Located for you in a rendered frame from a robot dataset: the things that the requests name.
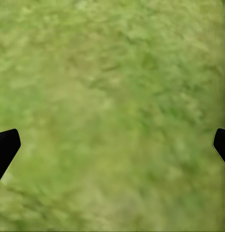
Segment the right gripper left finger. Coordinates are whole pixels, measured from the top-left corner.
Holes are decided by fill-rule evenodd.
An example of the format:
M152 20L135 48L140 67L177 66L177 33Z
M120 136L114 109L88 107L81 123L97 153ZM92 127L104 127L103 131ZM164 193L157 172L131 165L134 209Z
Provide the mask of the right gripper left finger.
M21 147L17 129L0 132L0 179Z

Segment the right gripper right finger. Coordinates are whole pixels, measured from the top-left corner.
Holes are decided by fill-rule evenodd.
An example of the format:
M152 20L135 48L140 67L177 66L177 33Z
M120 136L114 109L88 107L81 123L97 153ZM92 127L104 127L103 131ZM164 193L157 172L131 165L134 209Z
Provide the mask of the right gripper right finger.
M225 130L218 129L214 138L214 147L225 162Z

